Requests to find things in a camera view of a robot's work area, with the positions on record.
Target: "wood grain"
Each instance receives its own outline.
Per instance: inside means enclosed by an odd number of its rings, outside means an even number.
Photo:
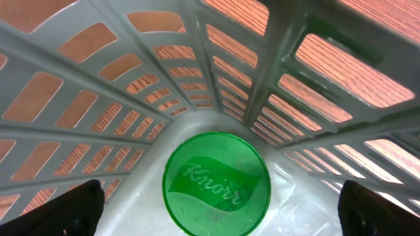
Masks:
[[[127,116],[125,116],[121,124],[119,124],[119,126],[116,128],[114,134],[123,136],[139,116],[140,113],[138,111],[130,111]]]
[[[232,109],[233,111],[236,111],[236,113],[239,114],[240,116],[243,117],[245,115],[245,113],[240,108],[238,108],[236,105],[234,105],[232,102],[228,102],[226,100],[223,100],[222,103],[223,103],[223,105],[227,106],[228,108]]]
[[[396,166],[420,179],[420,160],[408,153],[402,147],[389,140],[371,140],[365,142],[367,146],[380,153]]]
[[[387,108],[415,96],[386,75],[313,34],[305,37],[296,57],[354,96],[378,108]]]
[[[3,114],[3,119],[30,123],[57,93],[63,80],[37,72]]]
[[[209,95],[199,94],[199,95],[190,95],[189,99],[191,100],[204,100],[204,101],[210,101],[211,97]]]
[[[416,0],[340,0],[350,8],[420,43],[420,1]]]
[[[179,104],[179,100],[177,98],[167,101],[166,103],[158,106],[157,108],[161,111],[166,111],[167,109]]]
[[[125,164],[123,170],[130,171],[132,167],[136,164],[136,162],[140,159],[140,157],[143,155],[144,151],[144,148],[137,149],[133,156],[130,157],[130,159],[127,161],[127,164]]]
[[[228,92],[226,92],[224,90],[220,90],[220,94],[223,97],[225,97],[225,98],[229,99],[230,101],[234,102],[236,105],[238,105],[243,110],[245,110],[247,108],[247,106],[243,102],[239,101],[238,99],[236,99],[234,96],[232,96]]]
[[[228,51],[230,54],[233,54],[239,60],[249,64],[251,67],[257,67],[258,56],[255,52],[211,25],[206,25],[206,28],[209,40],[212,43]]]
[[[188,110],[188,108],[182,107],[182,108],[176,109],[175,111],[172,111],[171,115],[172,115],[172,117],[176,117],[177,115],[179,115],[182,112],[187,111],[187,110]]]
[[[5,216],[9,208],[19,198],[19,194],[0,196],[0,220]]]
[[[205,2],[249,30],[264,35],[268,9],[255,0],[205,0]]]
[[[196,59],[192,48],[180,45],[163,45],[152,48],[159,59]]]
[[[268,142],[269,144],[271,144],[272,146],[276,147],[277,143],[275,143],[275,141],[271,140],[263,131],[261,131],[258,127],[253,126],[251,127],[251,130],[257,134],[258,136],[260,136],[263,140],[266,140],[266,142]]]
[[[163,122],[159,122],[155,127],[152,129],[152,131],[147,135],[146,139],[147,141],[152,141],[156,136],[159,134],[159,132],[163,129],[165,124]]]
[[[131,147],[123,147],[119,150],[117,155],[112,159],[111,163],[105,168],[106,172],[112,172],[114,171],[118,165],[122,162],[124,157],[130,152]]]
[[[277,126],[273,125],[273,123],[271,123],[270,121],[268,121],[267,119],[265,119],[262,116],[258,116],[257,120],[259,122],[261,122],[262,124],[265,124],[266,126],[270,127],[271,130],[273,130],[277,135],[279,135],[280,137],[284,138],[285,140],[291,140],[290,135],[286,134],[284,131],[282,131],[281,129],[277,128]]]
[[[121,183],[120,179],[114,180],[114,181],[111,182],[110,186],[107,189],[104,190],[105,201],[107,201],[111,197],[112,193],[117,189],[117,187],[119,186],[120,183]]]
[[[232,84],[231,82],[229,82],[227,79],[218,76],[217,77],[217,81],[221,84],[224,85],[226,88],[228,88],[229,90],[231,90],[232,92],[236,93],[237,95],[239,95],[241,98],[243,98],[245,101],[248,100],[248,94],[246,92],[244,92],[242,89],[238,88],[236,85]]]
[[[179,87],[183,90],[207,90],[207,85],[203,83],[183,83]]]
[[[170,68],[169,73],[173,77],[203,77],[198,68]]]
[[[93,132],[103,132],[105,128],[111,123],[112,119],[121,111],[123,106],[116,102],[113,102],[108,106],[104,114],[99,117],[96,123],[91,127]]]
[[[321,113],[334,122],[342,123],[352,119],[352,115],[335,105],[333,102],[324,98],[308,86],[304,85],[302,82],[298,81],[291,75],[282,75],[278,84],[280,87],[295,97],[299,98],[299,100],[306,103],[312,109],[316,110],[318,113]]]
[[[319,151],[322,155],[326,156],[327,158],[331,159],[335,164],[339,165],[343,170],[347,171],[349,174],[353,175],[357,178],[366,178],[362,174],[360,174],[357,170],[354,170],[352,167],[347,165],[344,161],[342,161],[340,158],[332,154],[330,151],[323,147],[316,148],[317,151]]]
[[[271,118],[273,121],[275,121],[280,126],[286,128],[288,131],[292,132],[293,134],[295,134],[297,136],[304,136],[302,131],[300,131],[298,128],[296,128],[291,123],[287,122],[285,119],[281,118],[279,115],[274,113],[272,110],[270,110],[266,107],[263,107],[262,108],[262,113],[265,114],[266,116],[268,116],[269,118]]]
[[[82,173],[90,174],[96,171],[99,165],[105,160],[105,158],[110,154],[113,146],[103,146],[99,151],[93,156],[92,160],[87,163]]]
[[[147,74],[128,84],[126,89],[131,94],[138,94],[147,86],[157,82],[159,82],[159,79],[154,74]]]
[[[241,84],[245,85],[247,88],[251,88],[252,86],[252,80],[248,76],[246,76],[244,73],[240,72],[235,67],[231,66],[230,64],[226,63],[224,60],[218,58],[217,56],[213,56],[215,65],[238,80]]]
[[[300,154],[297,151],[293,152],[295,155],[297,155],[301,160],[303,160],[304,162],[306,162],[307,164],[309,164],[312,168],[314,168],[316,171],[321,172],[321,173],[325,173],[325,171],[323,171],[320,167],[318,167],[317,165],[315,165],[312,161],[310,161],[309,159],[307,159],[304,155]]]
[[[117,36],[103,23],[96,23],[71,39],[67,40],[58,51],[75,63],[82,63],[101,48],[117,41]]]
[[[328,169],[329,171],[331,171],[332,173],[336,174],[336,175],[341,175],[341,173],[334,169],[332,166],[330,166],[329,164],[327,164],[325,161],[323,161],[321,158],[319,158],[317,155],[315,155],[313,152],[309,151],[309,150],[303,150],[306,154],[308,154],[312,159],[314,159],[316,162],[320,163],[321,165],[323,165],[326,169]]]
[[[287,102],[283,101],[281,98],[277,97],[274,94],[271,94],[268,98],[268,101],[273,104],[278,109],[284,111],[287,113],[292,119],[298,121],[300,124],[306,126],[307,128],[317,131],[322,129],[322,127],[317,124],[315,121],[307,117],[306,115],[303,115],[300,111],[295,109],[293,106],[288,104]]]
[[[63,128],[76,127],[83,116],[95,103],[97,98],[98,95],[91,91],[80,91],[80,93],[74,98],[72,104],[70,104],[70,106],[68,106],[64,113],[60,116],[55,125]]]
[[[225,113],[235,117],[237,120],[242,122],[242,117],[240,117],[235,111],[232,111],[231,109],[228,109],[228,108],[224,108],[223,110]]]
[[[118,79],[121,75],[142,64],[142,61],[138,57],[129,53],[124,56],[120,56],[113,62],[102,68],[98,74],[106,80],[112,82]]]
[[[171,91],[169,90],[169,88],[161,88],[158,89],[156,91],[154,91],[153,93],[149,94],[144,101],[152,104],[156,101],[158,101],[159,99],[163,98],[164,96],[170,95]]]
[[[213,105],[212,104],[196,104],[196,108],[213,109]]]
[[[44,205],[50,199],[50,197],[54,194],[56,190],[57,190],[56,188],[51,188],[51,189],[42,189],[38,191],[35,197],[33,197],[33,199],[29,202],[29,204],[26,206],[26,208],[22,211],[20,215],[26,214],[29,211],[37,207],[40,207],[41,205]]]
[[[277,135],[273,134],[271,131],[269,131],[267,128],[265,128],[259,122],[254,122],[254,126],[259,128],[261,131],[263,131],[267,136],[269,136],[271,139],[275,140],[277,143],[282,144],[284,142],[281,138],[279,138]]]
[[[70,174],[89,148],[91,148],[90,144],[78,144],[73,151],[69,153],[65,160],[61,162],[58,169],[54,171],[54,176],[66,176]]]
[[[59,142],[41,142],[38,144],[10,180],[22,181],[35,178],[59,146]]]
[[[0,20],[24,33],[35,31],[43,22],[77,0],[2,0]]]
[[[296,164],[298,164],[300,167],[304,168],[305,170],[312,172],[312,170],[307,167],[305,164],[303,164],[300,160],[298,160],[296,157],[294,157],[291,153],[284,153],[286,157],[289,157],[292,161],[294,161]]]
[[[173,12],[144,11],[127,15],[134,28],[141,33],[153,31],[177,32],[183,25],[181,17]]]
[[[137,129],[133,132],[132,137],[133,138],[140,138],[144,131],[146,131],[146,129],[150,126],[150,124],[152,124],[153,122],[153,118],[151,117],[146,117],[143,122],[137,127]]]
[[[376,165],[373,161],[363,156],[361,153],[356,151],[353,147],[350,147],[346,144],[336,145],[334,147],[338,149],[341,153],[346,155],[348,158],[352,159],[354,162],[358,163],[360,166],[364,167],[366,170],[376,175],[378,178],[386,182],[390,182],[390,183],[403,184],[399,179],[395,178],[393,175],[389,174],[386,170]]]

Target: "green plastic lid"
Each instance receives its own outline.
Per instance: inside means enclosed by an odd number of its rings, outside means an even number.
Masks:
[[[163,174],[169,214],[191,235],[251,233],[264,218],[270,190],[261,156],[224,132],[206,132],[182,143]]]

